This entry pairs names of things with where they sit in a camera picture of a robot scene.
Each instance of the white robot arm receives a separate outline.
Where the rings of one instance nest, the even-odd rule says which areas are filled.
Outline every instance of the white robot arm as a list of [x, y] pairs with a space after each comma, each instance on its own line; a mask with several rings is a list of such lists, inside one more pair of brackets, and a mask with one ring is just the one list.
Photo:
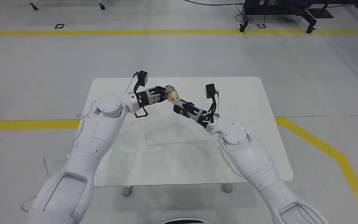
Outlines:
[[162, 102], [174, 87], [157, 86], [136, 92], [145, 86], [147, 73], [137, 72], [134, 92], [112, 94], [92, 103], [91, 110], [80, 123], [78, 138], [65, 166], [51, 176], [38, 193], [30, 210], [30, 224], [77, 224], [82, 220], [92, 199], [93, 177], [101, 159], [116, 140], [127, 113], [135, 114], [145, 106]]
[[259, 192], [270, 209], [274, 224], [328, 223], [313, 206], [295, 195], [277, 173], [272, 157], [243, 123], [227, 123], [215, 114], [214, 84], [206, 86], [206, 97], [213, 100], [208, 111], [191, 102], [174, 99], [174, 112], [217, 134], [220, 147], [227, 153], [237, 170]]

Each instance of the wire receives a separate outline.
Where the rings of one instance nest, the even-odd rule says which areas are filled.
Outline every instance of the wire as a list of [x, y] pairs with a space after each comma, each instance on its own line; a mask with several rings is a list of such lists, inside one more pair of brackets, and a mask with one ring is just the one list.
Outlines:
[[184, 0], [186, 2], [190, 2], [190, 3], [194, 3], [194, 4], [200, 4], [202, 6], [233, 6], [234, 4], [241, 4], [244, 5], [244, 3], [227, 3], [227, 4], [204, 4], [204, 3], [200, 3], [200, 2], [192, 2], [189, 0]]
[[30, 198], [30, 199], [24, 201], [24, 202], [21, 204], [21, 210], [23, 210], [24, 212], [29, 212], [29, 210], [24, 209], [23, 206], [24, 206], [27, 202], [29, 202], [29, 201], [35, 199], [36, 197], [37, 197], [37, 195], [35, 195], [35, 196], [33, 196], [32, 198]]
[[[93, 103], [94, 103], [94, 102], [96, 102], [96, 101], [95, 101], [95, 100], [92, 101], [92, 103], [91, 103], [91, 108], [89, 109], [89, 112], [92, 110], [92, 108], [93, 108]], [[82, 126], [81, 126], [81, 128], [80, 128], [80, 130], [79, 130], [78, 135], [77, 135], [77, 136], [74, 138], [74, 140], [72, 141], [71, 153], [72, 153], [72, 151], [73, 151], [75, 141], [79, 138], [79, 136], [80, 136], [81, 133], [82, 133], [82, 130], [83, 130], [83, 127], [84, 127], [84, 118], [88, 116], [88, 113], [87, 113], [86, 115], [77, 114], [77, 117], [82, 119]], [[54, 160], [53, 158], [43, 157], [43, 162], [44, 162], [44, 165], [45, 165], [47, 180], [50, 178], [50, 174], [49, 174], [49, 168], [47, 167], [46, 159], [47, 159], [47, 160], [51, 160], [51, 161], [53, 161], [53, 162], [64, 162], [64, 161], [66, 161], [67, 159], [69, 159], [69, 155], [70, 155], [70, 154], [68, 154], [68, 155], [66, 156], [66, 158], [63, 159], [63, 160]], [[35, 199], [35, 198], [37, 197], [37, 194], [35, 194], [32, 198], [30, 198], [30, 199], [24, 201], [24, 202], [21, 204], [21, 210], [22, 210], [22, 211], [24, 211], [24, 212], [29, 212], [29, 210], [24, 209], [23, 206], [24, 206], [27, 202], [29, 202], [29, 201]]]
[[126, 93], [126, 92], [127, 92], [127, 90], [129, 89], [129, 86], [130, 86], [130, 84], [132, 83], [134, 76], [135, 76], [135, 74], [133, 75], [132, 79], [130, 80], [129, 85], [128, 85], [128, 87], [127, 87], [127, 89], [125, 90], [125, 92], [124, 92], [124, 93]]
[[290, 15], [290, 16], [291, 16], [291, 18], [289, 20], [286, 20], [286, 22], [293, 22], [294, 24], [299, 24], [301, 22], [301, 20], [303, 19], [303, 17], [301, 16], [301, 18], [293, 20], [292, 15]]
[[229, 161], [225, 158], [223, 149], [222, 149], [220, 146], [219, 146], [219, 148], [220, 148], [220, 151], [221, 151], [221, 153], [222, 153], [223, 159], [224, 159], [224, 160], [226, 161], [226, 163], [230, 166], [231, 170], [232, 170], [236, 175], [238, 175], [239, 177], [244, 178], [243, 176], [239, 175], [239, 174], [234, 170], [234, 168], [231, 166], [231, 164], [229, 163]]
[[315, 214], [315, 215], [319, 218], [319, 220], [320, 220], [322, 223], [325, 223], [325, 222], [323, 222], [323, 220], [321, 219], [321, 217], [320, 217], [315, 211], [313, 211], [310, 207], [306, 206], [305, 204], [300, 204], [300, 203], [299, 203], [299, 204], [298, 204], [298, 212], [299, 212], [300, 215], [301, 215], [307, 222], [309, 222], [310, 224], [314, 224], [314, 223], [311, 223], [309, 220], [306, 219], [306, 217], [303, 216], [301, 210], [299, 209], [300, 207], [305, 211], [305, 213], [307, 213], [307, 215], [314, 221], [314, 223], [316, 223], [316, 221], [312, 218], [312, 216], [311, 216], [310, 214], [308, 214], [308, 212], [306, 212], [306, 210], [305, 210], [303, 207], [308, 208], [313, 214]]
[[[239, 8], [237, 7], [238, 5], [239, 5], [239, 4], [236, 4], [236, 9], [237, 9], [240, 13], [236, 15], [236, 20], [237, 20], [238, 22], [244, 23], [244, 21], [240, 21], [240, 20], [237, 18], [238, 16], [242, 15], [242, 12], [241, 12], [241, 11], [239, 10]], [[255, 18], [254, 15], [252, 15], [252, 18], [249, 18], [249, 17], [246, 16], [247, 22], [250, 21], [250, 20], [253, 20], [254, 18]]]
[[220, 98], [219, 98], [219, 93], [218, 93], [218, 113], [219, 113], [219, 106], [220, 106]]

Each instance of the table leg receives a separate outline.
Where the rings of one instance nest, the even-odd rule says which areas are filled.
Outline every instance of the table leg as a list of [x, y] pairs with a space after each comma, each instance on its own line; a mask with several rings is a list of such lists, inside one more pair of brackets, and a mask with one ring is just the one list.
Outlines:
[[133, 186], [124, 186], [122, 188], [122, 196], [123, 197], [129, 197], [132, 195]]
[[222, 184], [222, 190], [225, 193], [231, 193], [233, 191], [233, 185], [231, 183]]

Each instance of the white table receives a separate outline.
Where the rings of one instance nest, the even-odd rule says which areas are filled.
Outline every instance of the white table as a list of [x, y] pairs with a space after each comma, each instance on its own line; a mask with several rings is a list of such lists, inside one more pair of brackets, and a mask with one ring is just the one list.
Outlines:
[[[123, 94], [131, 78], [98, 78], [92, 82], [83, 113], [93, 100]], [[257, 77], [152, 78], [147, 87], [174, 86], [181, 99], [208, 109], [205, 85], [220, 91], [219, 114], [228, 122], [244, 122], [266, 147], [283, 180], [293, 172], [262, 82]], [[216, 137], [193, 120], [173, 112], [165, 101], [147, 106], [149, 116], [128, 114], [117, 141], [102, 159], [95, 186], [240, 183], [224, 161]]]

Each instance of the small object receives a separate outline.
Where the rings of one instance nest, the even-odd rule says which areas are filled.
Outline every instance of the small object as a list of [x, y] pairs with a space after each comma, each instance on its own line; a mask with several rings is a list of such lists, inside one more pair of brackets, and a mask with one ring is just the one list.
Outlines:
[[132, 195], [133, 187], [132, 186], [124, 186], [122, 188], [122, 196], [123, 197], [129, 197]]
[[65, 24], [56, 24], [55, 29], [62, 29]]
[[174, 99], [179, 99], [178, 91], [173, 91], [167, 94], [167, 100], [169, 102], [173, 101]]
[[266, 25], [265, 24], [257, 24], [257, 28], [266, 29]]
[[315, 28], [313, 27], [313, 26], [311, 26], [311, 25], [309, 25], [308, 27], [307, 27], [307, 34], [310, 34], [313, 30], [315, 30]]
[[233, 191], [233, 185], [231, 183], [222, 184], [223, 192], [229, 194]]

